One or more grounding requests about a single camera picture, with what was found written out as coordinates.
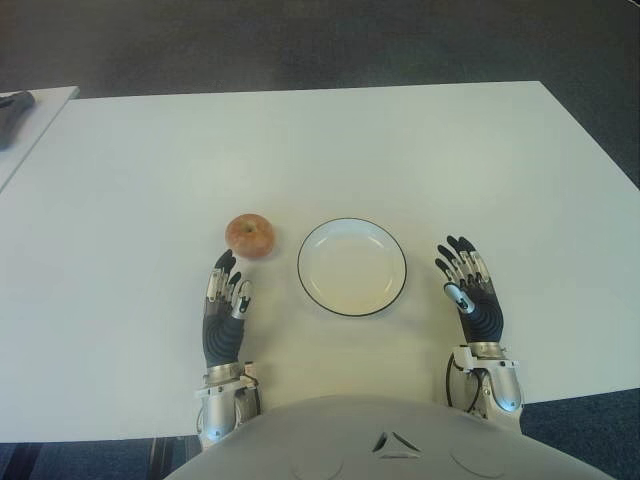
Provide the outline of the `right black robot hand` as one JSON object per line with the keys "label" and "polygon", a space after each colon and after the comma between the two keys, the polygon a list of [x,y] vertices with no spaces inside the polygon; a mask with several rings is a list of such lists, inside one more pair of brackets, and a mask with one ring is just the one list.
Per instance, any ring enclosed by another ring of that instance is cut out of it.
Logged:
{"label": "right black robot hand", "polygon": [[465,237],[446,238],[438,245],[435,264],[444,274],[445,295],[455,304],[467,343],[499,343],[502,309],[489,270],[479,251]]}

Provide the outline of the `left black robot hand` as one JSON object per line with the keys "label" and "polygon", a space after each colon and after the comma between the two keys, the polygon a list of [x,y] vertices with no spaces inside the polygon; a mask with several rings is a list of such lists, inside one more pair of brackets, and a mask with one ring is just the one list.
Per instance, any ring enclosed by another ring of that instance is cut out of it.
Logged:
{"label": "left black robot hand", "polygon": [[226,250],[209,276],[203,309],[202,347],[208,369],[236,363],[244,324],[252,300],[252,284],[235,268],[236,257]]}

